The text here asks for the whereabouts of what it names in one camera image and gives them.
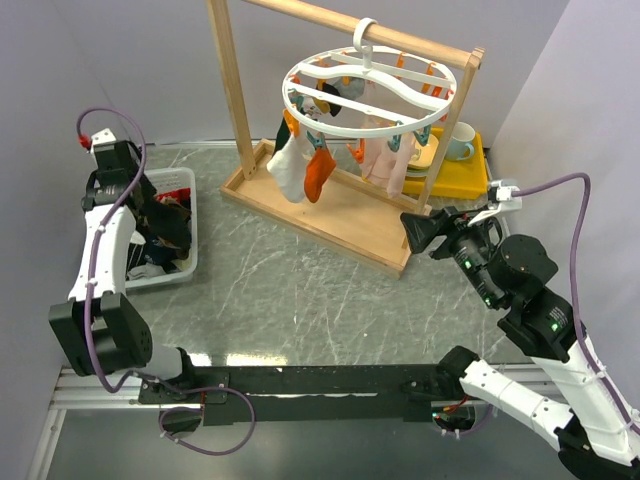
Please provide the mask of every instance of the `laundry basket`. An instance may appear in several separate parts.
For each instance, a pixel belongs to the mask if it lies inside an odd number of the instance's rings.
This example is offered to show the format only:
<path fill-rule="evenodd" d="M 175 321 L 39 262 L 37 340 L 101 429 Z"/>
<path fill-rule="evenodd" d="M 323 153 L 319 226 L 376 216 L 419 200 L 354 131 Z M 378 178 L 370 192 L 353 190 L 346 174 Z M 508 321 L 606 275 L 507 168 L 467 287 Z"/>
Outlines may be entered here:
<path fill-rule="evenodd" d="M 158 190 L 158 193 L 167 193 L 181 188 L 191 189 L 191 249 L 189 257 L 185 260 L 188 267 L 175 273 L 168 273 L 153 278 L 141 278 L 128 280 L 126 289 L 150 287 L 153 285 L 167 285 L 191 280 L 193 272 L 198 265 L 198 202 L 196 201 L 196 177 L 190 168 L 160 168 L 147 170 L 145 174 L 149 181 Z"/>

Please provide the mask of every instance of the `orange sock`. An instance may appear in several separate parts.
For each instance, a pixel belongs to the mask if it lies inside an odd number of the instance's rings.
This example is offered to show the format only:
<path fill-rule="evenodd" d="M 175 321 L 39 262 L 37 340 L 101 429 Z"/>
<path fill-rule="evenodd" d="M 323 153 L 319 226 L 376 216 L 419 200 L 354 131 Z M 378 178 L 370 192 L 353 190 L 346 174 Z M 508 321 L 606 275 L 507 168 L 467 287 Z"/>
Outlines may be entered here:
<path fill-rule="evenodd" d="M 322 193 L 322 185 L 336 168 L 336 161 L 329 150 L 317 148 L 316 153 L 307 165 L 307 175 L 304 179 L 304 193 L 311 203 L 316 203 Z"/>

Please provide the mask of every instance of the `wooden frame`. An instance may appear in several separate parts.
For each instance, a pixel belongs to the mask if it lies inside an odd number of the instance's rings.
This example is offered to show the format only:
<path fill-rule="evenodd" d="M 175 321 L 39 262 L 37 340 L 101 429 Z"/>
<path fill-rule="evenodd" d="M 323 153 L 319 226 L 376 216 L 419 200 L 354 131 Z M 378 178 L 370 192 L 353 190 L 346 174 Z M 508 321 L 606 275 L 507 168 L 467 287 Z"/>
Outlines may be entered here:
<path fill-rule="evenodd" d="M 297 0 L 244 1 L 348 34 L 353 34 L 360 20 Z M 427 205 L 429 194 L 473 77 L 482 63 L 484 50 L 476 48 L 472 52 L 465 52 L 382 25 L 369 26 L 364 38 L 371 42 L 427 57 L 464 71 L 425 187 L 417 200 L 404 195 L 390 199 L 384 189 L 336 169 L 323 187 L 324 193 L 318 203 L 292 204 L 279 194 L 275 181 L 265 168 L 273 153 L 273 142 L 262 140 L 252 148 L 227 0 L 207 0 L 207 6 L 241 162 L 221 187 L 221 193 L 229 200 L 266 215 L 329 248 L 400 277 L 410 254 L 399 219 L 400 213 L 426 213 L 430 210 Z"/>

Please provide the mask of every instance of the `gray marble surface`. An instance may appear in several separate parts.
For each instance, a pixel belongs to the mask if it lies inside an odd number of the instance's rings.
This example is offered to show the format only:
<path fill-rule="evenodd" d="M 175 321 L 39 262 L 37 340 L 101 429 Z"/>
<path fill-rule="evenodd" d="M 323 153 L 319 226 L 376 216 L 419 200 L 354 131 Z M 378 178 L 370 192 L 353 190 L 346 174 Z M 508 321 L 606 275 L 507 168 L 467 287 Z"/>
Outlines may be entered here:
<path fill-rule="evenodd" d="M 223 201 L 218 188 L 238 164 L 235 148 L 150 151 L 148 168 L 195 172 L 198 201 L 193 280 L 130 292 L 156 341 L 200 365 L 434 363 L 455 345 L 526 361 L 453 261 L 414 256 L 391 279 Z"/>

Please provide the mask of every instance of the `light blue mug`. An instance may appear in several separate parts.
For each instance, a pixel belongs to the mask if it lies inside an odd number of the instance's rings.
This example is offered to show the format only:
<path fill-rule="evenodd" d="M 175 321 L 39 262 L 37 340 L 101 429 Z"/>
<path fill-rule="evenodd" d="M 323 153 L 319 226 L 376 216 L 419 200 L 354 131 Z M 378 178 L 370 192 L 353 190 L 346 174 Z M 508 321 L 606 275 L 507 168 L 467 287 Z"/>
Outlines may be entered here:
<path fill-rule="evenodd" d="M 462 122 L 456 123 L 444 158 L 452 161 L 469 160 L 476 152 L 471 144 L 474 138 L 476 138 L 476 131 L 471 125 Z"/>

